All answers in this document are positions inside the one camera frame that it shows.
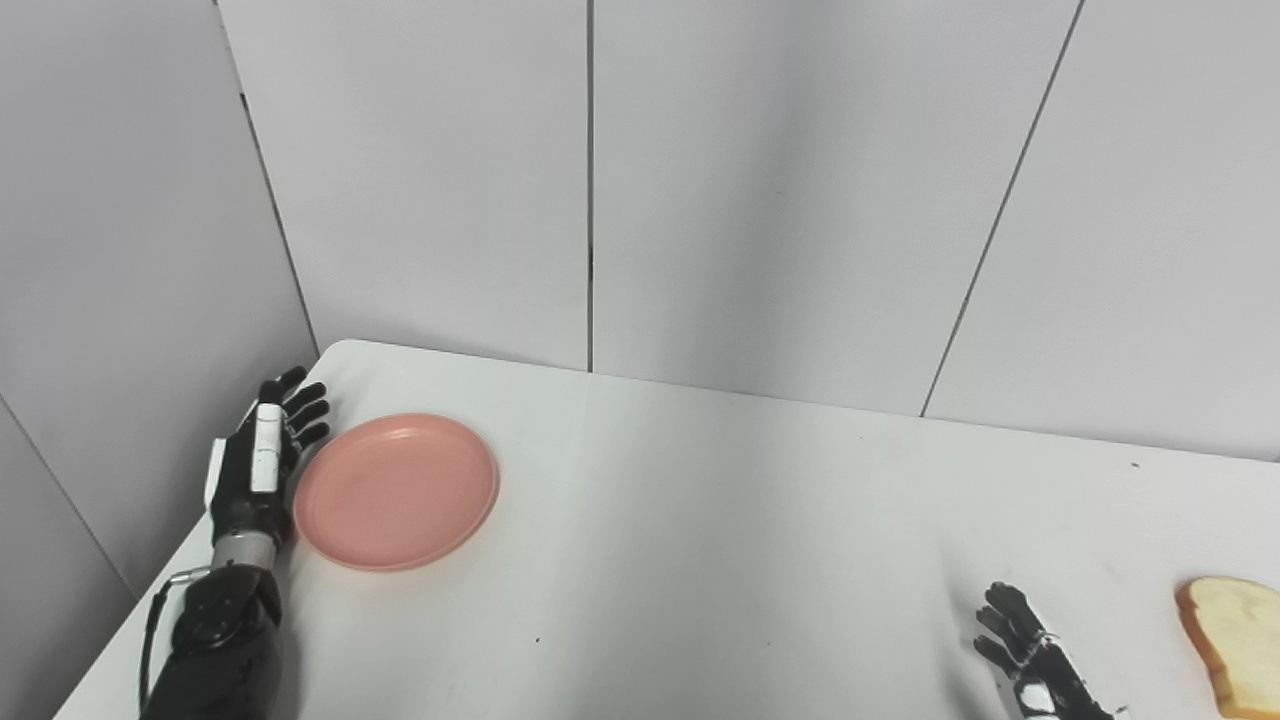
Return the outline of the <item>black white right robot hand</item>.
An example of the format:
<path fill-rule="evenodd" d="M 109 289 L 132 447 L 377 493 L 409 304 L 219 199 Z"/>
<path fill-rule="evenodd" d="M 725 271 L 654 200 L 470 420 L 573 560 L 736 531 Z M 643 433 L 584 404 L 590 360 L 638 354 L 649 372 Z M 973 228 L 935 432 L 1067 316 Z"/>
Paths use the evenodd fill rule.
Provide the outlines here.
<path fill-rule="evenodd" d="M 1004 676 L 1012 719 L 1132 717 L 1126 707 L 1102 706 L 1020 588 L 995 582 L 984 598 L 975 620 L 986 632 L 972 647 Z"/>

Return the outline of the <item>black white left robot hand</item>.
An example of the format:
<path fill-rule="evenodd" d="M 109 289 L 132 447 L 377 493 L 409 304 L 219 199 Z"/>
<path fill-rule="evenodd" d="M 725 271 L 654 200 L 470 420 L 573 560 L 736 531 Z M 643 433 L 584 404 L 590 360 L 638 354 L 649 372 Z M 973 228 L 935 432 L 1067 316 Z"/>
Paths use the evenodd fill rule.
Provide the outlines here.
<path fill-rule="evenodd" d="M 321 382 L 293 366 L 259 387 L 238 427 L 218 438 L 206 482 L 212 542 L 259 534 L 280 550 L 293 536 L 285 489 L 307 452 L 329 434 L 330 404 Z"/>

